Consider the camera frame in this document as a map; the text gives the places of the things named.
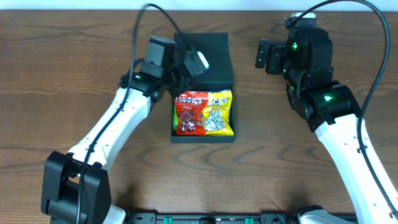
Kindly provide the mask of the Haribo gummy candy bag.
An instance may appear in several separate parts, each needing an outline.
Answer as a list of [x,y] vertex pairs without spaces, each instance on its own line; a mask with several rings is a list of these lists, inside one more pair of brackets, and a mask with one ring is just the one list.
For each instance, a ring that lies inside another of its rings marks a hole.
[[174,115],[173,115],[173,125],[172,125],[173,131],[176,131],[178,128],[178,115],[177,115],[177,109],[174,106]]

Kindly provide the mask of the yellow candy bag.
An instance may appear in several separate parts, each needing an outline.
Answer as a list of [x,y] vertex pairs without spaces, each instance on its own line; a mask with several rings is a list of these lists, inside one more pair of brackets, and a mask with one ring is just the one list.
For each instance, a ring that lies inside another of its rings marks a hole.
[[233,94],[230,89],[208,92],[208,103],[203,110],[205,136],[233,136],[229,123]]

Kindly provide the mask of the red candy bag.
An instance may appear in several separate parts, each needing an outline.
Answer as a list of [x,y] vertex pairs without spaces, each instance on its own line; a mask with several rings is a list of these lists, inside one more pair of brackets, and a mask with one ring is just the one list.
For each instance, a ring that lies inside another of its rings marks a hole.
[[186,91],[174,99],[175,135],[203,136],[203,112],[208,103],[208,92]]

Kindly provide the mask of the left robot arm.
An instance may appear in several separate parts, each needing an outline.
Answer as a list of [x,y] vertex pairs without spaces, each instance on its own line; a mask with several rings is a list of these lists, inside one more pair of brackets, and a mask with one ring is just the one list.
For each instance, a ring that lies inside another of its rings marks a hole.
[[205,72],[205,56],[187,45],[153,35],[145,58],[134,58],[109,108],[66,154],[45,161],[40,209],[54,223],[124,223],[126,211],[113,205],[109,171],[129,136],[148,117],[165,91],[173,97]]

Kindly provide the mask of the dark green gift box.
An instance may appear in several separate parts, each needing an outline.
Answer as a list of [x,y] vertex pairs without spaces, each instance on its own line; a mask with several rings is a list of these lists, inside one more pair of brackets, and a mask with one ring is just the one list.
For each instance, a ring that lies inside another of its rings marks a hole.
[[[196,50],[201,51],[210,67],[195,82],[193,91],[234,90],[234,72],[229,54],[227,33],[189,33],[184,35]],[[178,136],[171,132],[170,142],[181,143],[234,143],[236,135],[232,136]]]

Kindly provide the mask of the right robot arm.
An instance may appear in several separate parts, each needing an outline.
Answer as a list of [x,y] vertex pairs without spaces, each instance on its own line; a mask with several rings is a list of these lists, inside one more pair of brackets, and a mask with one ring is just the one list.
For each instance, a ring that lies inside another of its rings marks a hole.
[[351,90],[333,79],[333,43],[320,28],[259,41],[256,68],[282,75],[290,107],[330,154],[359,223],[397,223],[397,190],[381,164]]

